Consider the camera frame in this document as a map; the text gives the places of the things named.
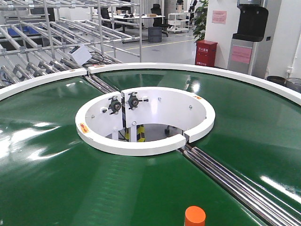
curved belt conveyor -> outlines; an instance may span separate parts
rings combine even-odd
[[[182,226],[191,205],[205,210],[207,226],[300,225],[301,94],[192,65],[89,73],[0,89],[0,225]],[[207,100],[216,113],[210,133],[144,157],[105,153],[78,136],[75,115],[91,99],[156,86]]]

potted plant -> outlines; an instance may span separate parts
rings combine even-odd
[[[206,20],[207,20],[207,9],[208,0],[199,0],[201,5],[195,11],[193,35],[197,38],[197,41],[205,38]]]

red fire extinguisher box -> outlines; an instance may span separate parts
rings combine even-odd
[[[195,65],[214,67],[217,42],[197,41]]]

floor marking line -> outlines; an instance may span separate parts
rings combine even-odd
[[[163,44],[156,44],[156,45],[149,45],[149,46],[142,46],[142,48],[147,48],[147,47],[155,47],[155,46],[164,46],[164,45],[169,45],[169,44],[176,44],[176,43],[181,43],[181,42],[188,42],[188,41],[195,41],[197,39],[191,39],[191,40],[184,40],[184,41],[174,41],[174,42],[168,42],[168,43],[163,43]],[[132,49],[139,49],[139,47],[134,47],[134,48],[127,48],[126,50],[132,50]]]

orange cap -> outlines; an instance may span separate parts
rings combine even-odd
[[[185,226],[205,226],[206,213],[198,206],[189,206],[185,211]]]

